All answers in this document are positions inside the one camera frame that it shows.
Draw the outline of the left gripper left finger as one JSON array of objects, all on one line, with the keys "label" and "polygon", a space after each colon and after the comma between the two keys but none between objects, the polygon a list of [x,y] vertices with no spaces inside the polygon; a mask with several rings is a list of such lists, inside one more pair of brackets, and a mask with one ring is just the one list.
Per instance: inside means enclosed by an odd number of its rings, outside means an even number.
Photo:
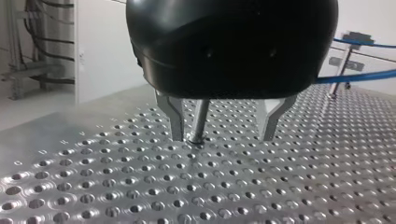
[{"label": "left gripper left finger", "polygon": [[155,98],[157,106],[169,118],[172,139],[182,142],[184,139],[182,100],[159,91],[155,91]]}]

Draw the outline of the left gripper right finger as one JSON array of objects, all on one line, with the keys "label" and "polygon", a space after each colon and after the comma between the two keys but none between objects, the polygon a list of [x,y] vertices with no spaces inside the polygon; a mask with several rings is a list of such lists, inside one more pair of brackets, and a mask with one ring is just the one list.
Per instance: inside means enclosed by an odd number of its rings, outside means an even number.
[{"label": "left gripper right finger", "polygon": [[272,141],[276,125],[280,117],[296,102],[297,96],[292,95],[280,99],[259,100],[257,105],[258,132],[261,141]]}]

